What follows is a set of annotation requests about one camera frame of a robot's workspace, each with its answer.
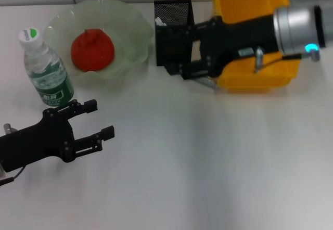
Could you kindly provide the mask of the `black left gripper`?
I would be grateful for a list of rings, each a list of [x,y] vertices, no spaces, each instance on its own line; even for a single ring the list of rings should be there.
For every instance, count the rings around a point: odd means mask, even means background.
[[[98,109],[95,99],[84,103],[76,99],[63,106],[43,111],[39,123],[1,137],[1,166],[11,172],[47,157],[64,162],[102,151],[102,141],[114,138],[114,127],[75,139],[69,119]]]

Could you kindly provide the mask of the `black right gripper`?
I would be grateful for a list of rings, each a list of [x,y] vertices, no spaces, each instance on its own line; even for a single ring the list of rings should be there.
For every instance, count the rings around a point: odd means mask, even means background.
[[[191,25],[186,30],[191,40],[200,40],[200,60],[167,60],[169,75],[179,75],[183,80],[218,77],[232,61],[250,58],[255,50],[264,53],[278,52],[273,15],[266,15],[239,23],[225,23],[221,16]]]

